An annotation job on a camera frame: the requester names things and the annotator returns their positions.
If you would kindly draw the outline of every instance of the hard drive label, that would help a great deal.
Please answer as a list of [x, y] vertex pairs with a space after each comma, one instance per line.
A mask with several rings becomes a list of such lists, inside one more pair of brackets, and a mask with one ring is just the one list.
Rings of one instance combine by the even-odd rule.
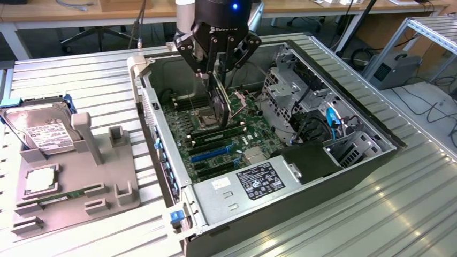
[[41, 151], [73, 145], [70, 135], [68, 135], [68, 131], [62, 123], [28, 127], [25, 129], [25, 133]]

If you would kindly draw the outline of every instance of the motherboard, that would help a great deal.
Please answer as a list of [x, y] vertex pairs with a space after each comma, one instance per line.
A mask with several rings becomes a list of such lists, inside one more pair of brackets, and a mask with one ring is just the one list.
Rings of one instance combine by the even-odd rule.
[[228, 94], [232, 111], [225, 128], [216, 122], [206, 99], [182, 99], [164, 105], [174, 143], [194, 183], [266, 160], [284, 148], [254, 94], [241, 90]]

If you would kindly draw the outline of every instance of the floor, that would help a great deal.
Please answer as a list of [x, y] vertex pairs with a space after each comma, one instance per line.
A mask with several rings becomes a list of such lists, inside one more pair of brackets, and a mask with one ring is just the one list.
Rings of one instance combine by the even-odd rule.
[[[316, 32], [316, 21], [313, 19], [317, 19], [318, 17], [309, 17], [309, 18], [300, 18], [296, 19], [293, 22], [293, 26], [288, 26], [288, 22], [290, 21], [290, 18], [280, 18], [277, 20], [277, 26], [270, 26], [272, 19], [262, 19], [261, 25], [257, 29], [258, 35], [274, 35], [274, 34], [286, 34], [286, 33], [297, 33], [297, 32], [310, 32], [316, 38], [326, 45], [330, 45], [333, 35], [336, 31], [341, 32], [341, 28], [338, 29], [336, 21], [336, 17], [326, 17], [324, 25], [321, 27], [321, 31]], [[126, 26], [126, 33], [129, 33], [132, 27]], [[144, 47], [152, 47], [152, 46], [162, 46], [166, 41], [172, 40], [173, 34], [176, 31], [174, 24], [156, 24], [144, 25]], [[64, 28], [61, 29], [62, 38], [58, 38], [57, 31], [54, 29], [29, 29], [29, 30], [21, 30], [18, 31], [21, 34], [21, 37], [25, 41], [25, 45], [30, 51], [30, 54], [33, 58], [45, 58], [45, 57], [56, 57], [56, 56], [64, 56], [70, 54], [86, 54], [92, 52], [97, 52], [97, 36], [92, 35], [70, 44], [72, 47], [72, 53], [68, 54], [61, 50], [61, 46], [58, 43], [60, 39], [65, 39], [74, 34], [78, 33], [77, 28]], [[333, 39], [333, 44], [336, 44], [340, 36], [337, 35]], [[120, 39], [114, 36], [106, 35], [102, 41], [104, 44], [104, 50], [105, 51], [114, 51], [114, 50], [122, 50], [128, 47], [128, 40]], [[354, 38], [350, 42], [350, 45], [348, 47], [348, 50], [345, 51], [344, 59], [346, 60], [350, 56], [350, 53], [354, 49], [366, 47], [367, 45]], [[445, 62], [446, 58], [449, 56], [445, 55], [441, 58], [441, 63]], [[0, 35], [0, 61], [8, 61], [14, 59], [14, 55], [6, 45], [6, 42]], [[422, 71], [418, 73], [418, 76], [423, 78], [429, 78], [430, 75], [434, 73], [434, 71], [438, 69], [439, 64], [431, 68], [427, 71]], [[441, 77], [455, 75], [457, 70], [457, 62], [454, 62], [447, 69], [442, 72], [439, 75]], [[410, 83], [421, 82], [419, 79], [411, 79]], [[446, 94], [457, 89], [457, 82], [447, 84], [439, 89], [445, 92], [445, 94], [441, 94], [438, 91], [433, 90], [421, 90], [422, 87], [414, 88], [414, 92], [418, 94], [418, 96], [425, 97], [429, 99], [429, 101], [433, 101], [431, 104], [438, 101], [435, 99], [443, 99], [446, 97]], [[395, 89], [398, 92], [401, 92], [401, 97], [403, 97], [405, 102], [417, 107], [417, 110], [421, 110], [419, 108], [423, 103], [417, 97], [413, 97], [411, 95], [407, 95], [407, 93], [402, 92], [403, 90]], [[399, 101], [398, 97], [393, 94], [390, 90], [386, 90], [383, 92], [383, 95], [390, 99], [391, 102], [405, 111], [405, 113], [409, 113], [413, 119], [417, 119], [422, 125], [430, 130], [430, 133], [434, 134], [435, 138], [439, 138], [443, 140], [443, 143], [450, 147], [450, 149], [454, 149], [457, 152], [457, 148], [451, 145], [449, 131], [451, 130], [450, 126], [451, 123], [454, 123], [453, 118], [446, 118], [441, 122], [429, 123], [426, 124], [426, 113], [422, 115], [414, 115], [409, 109], [406, 108], [406, 105]], [[442, 108], [443, 112], [446, 114], [451, 114], [457, 111], [457, 105], [442, 105], [438, 103], [437, 108]]]

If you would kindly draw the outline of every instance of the connector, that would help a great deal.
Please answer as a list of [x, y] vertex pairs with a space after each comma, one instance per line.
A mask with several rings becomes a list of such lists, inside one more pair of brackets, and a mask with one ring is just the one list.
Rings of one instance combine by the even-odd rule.
[[141, 38], [137, 39], [136, 48], [138, 48], [138, 49], [142, 48], [142, 39]]

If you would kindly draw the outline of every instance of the robotic arm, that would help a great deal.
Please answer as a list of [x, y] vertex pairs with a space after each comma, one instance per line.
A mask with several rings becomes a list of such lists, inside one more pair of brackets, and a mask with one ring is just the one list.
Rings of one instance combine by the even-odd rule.
[[252, 0], [177, 0], [176, 48], [193, 72], [206, 81], [206, 91], [216, 119], [225, 126], [230, 114], [229, 100], [217, 74], [241, 68], [261, 44], [249, 31]]

